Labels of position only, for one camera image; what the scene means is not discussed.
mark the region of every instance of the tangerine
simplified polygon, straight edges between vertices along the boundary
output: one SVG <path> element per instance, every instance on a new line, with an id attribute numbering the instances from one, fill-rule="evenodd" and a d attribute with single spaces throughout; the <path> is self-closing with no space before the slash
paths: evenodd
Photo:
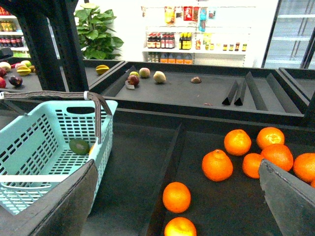
<path id="1" fill-rule="evenodd" d="M 299 155 L 294 160 L 293 171 L 306 183 L 311 183 L 315 180 L 315 153 Z"/>
<path id="2" fill-rule="evenodd" d="M 233 173 L 233 164 L 224 151 L 216 149 L 202 159 L 202 171 L 215 182 L 229 178 Z"/>
<path id="3" fill-rule="evenodd" d="M 187 218 L 176 217 L 165 226 L 164 236 L 197 236 L 197 230 Z"/>
<path id="4" fill-rule="evenodd" d="M 186 185 L 172 182 L 163 191 L 163 203 L 173 213 L 182 213 L 190 206 L 191 195 Z"/>
<path id="5" fill-rule="evenodd" d="M 227 153 L 241 156 L 251 148 L 252 141 L 248 134 L 242 129 L 234 129 L 225 136 L 224 147 Z"/>
<path id="6" fill-rule="evenodd" d="M 313 180 L 313 181 L 311 182 L 311 186 L 312 186 L 313 188 L 315 188 L 315 180 Z"/>
<path id="7" fill-rule="evenodd" d="M 266 127 L 260 130 L 256 142 L 260 149 L 264 149 L 271 144 L 284 144 L 284 134 L 275 127 Z"/>
<path id="8" fill-rule="evenodd" d="M 263 149 L 260 155 L 285 171 L 291 170 L 293 166 L 293 155 L 284 144 L 271 144 Z"/>
<path id="9" fill-rule="evenodd" d="M 263 159 L 262 155 L 257 153 L 249 153 L 244 157 L 243 160 L 243 172 L 251 178 L 259 178 L 259 166 L 261 160 Z"/>

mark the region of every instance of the pear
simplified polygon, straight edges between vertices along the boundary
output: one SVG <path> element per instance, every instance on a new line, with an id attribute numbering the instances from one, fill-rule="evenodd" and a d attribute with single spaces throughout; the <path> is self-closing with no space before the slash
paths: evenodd
<path id="1" fill-rule="evenodd" d="M 166 81 L 166 76 L 161 71 L 155 72 L 153 78 L 158 84 L 161 84 Z"/>

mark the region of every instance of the green leaves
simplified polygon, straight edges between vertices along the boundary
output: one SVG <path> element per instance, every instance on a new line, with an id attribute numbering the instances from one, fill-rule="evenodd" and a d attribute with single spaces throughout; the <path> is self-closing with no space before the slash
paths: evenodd
<path id="1" fill-rule="evenodd" d="M 91 13 L 91 9 L 82 9 L 82 10 L 77 10 L 74 16 L 78 17 L 79 21 L 84 21 L 89 17 L 90 13 Z"/>
<path id="2" fill-rule="evenodd" d="M 116 19 L 113 10 L 100 13 L 98 6 L 87 5 L 85 9 L 77 10 L 75 17 L 79 18 L 79 43 L 86 59 L 115 59 L 120 56 L 116 51 L 124 42 L 109 33 L 115 32 L 109 27 Z"/>
<path id="3" fill-rule="evenodd" d="M 86 37 L 88 39 L 94 40 L 94 39 L 96 39 L 98 37 L 98 31 L 97 30 L 93 30 L 93 31 L 87 33 Z"/>
<path id="4" fill-rule="evenodd" d="M 116 48 L 120 48 L 124 44 L 124 42 L 120 38 L 114 36 L 112 37 L 112 44 Z"/>

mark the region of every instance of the refrigerator door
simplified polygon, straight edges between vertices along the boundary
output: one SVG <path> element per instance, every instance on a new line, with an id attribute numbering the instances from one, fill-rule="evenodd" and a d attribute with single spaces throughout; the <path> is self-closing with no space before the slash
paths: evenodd
<path id="1" fill-rule="evenodd" d="M 300 68 L 315 27 L 315 0 L 280 0 L 263 68 Z"/>

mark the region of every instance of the dark gray tray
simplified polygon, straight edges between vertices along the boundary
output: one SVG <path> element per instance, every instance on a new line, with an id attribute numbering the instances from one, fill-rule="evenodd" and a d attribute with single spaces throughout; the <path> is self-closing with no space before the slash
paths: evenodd
<path id="1" fill-rule="evenodd" d="M 151 70 L 151 77 L 141 79 L 135 90 L 127 90 L 129 72 L 142 67 Z M 156 85 L 155 71 L 163 71 L 168 83 Z M 190 79 L 199 76 L 200 84 Z M 242 106 L 223 105 L 235 81 L 246 81 Z M 111 71 L 91 91 L 117 100 L 121 108 L 178 113 L 214 118 L 243 118 L 264 123 L 299 125 L 307 109 L 307 101 L 295 86 L 278 70 L 178 65 L 147 62 L 125 62 Z"/>
<path id="2" fill-rule="evenodd" d="M 30 60 L 30 58 L 9 58 L 9 59 L 4 59 L 2 61 L 8 61 L 10 64 L 15 64 L 18 62 L 21 62 L 23 60 Z M 83 60 L 84 65 L 85 65 L 85 72 L 87 75 L 87 80 L 89 87 L 92 87 L 94 83 L 96 83 L 98 80 L 101 80 L 102 77 L 106 76 L 107 73 L 109 73 L 111 70 L 115 69 L 117 66 L 119 66 L 123 61 L 118 61 L 118 60 Z M 98 75 L 96 73 L 95 68 L 98 65 L 105 64 L 110 67 L 110 69 L 105 72 L 102 75 Z M 65 81 L 65 75 L 63 72 L 63 68 L 60 67 L 62 77 Z M 16 69 L 13 68 L 5 77 L 4 79 L 6 80 L 6 88 L 0 88 L 0 91 L 11 91 L 11 92 L 28 92 L 28 91 L 40 91 L 42 90 L 40 82 L 38 80 L 38 76 L 35 73 L 31 73 L 27 76 L 22 76 L 23 79 L 23 84 L 19 88 L 15 88 L 8 79 L 10 76 L 19 76 L 19 74 L 16 72 Z"/>

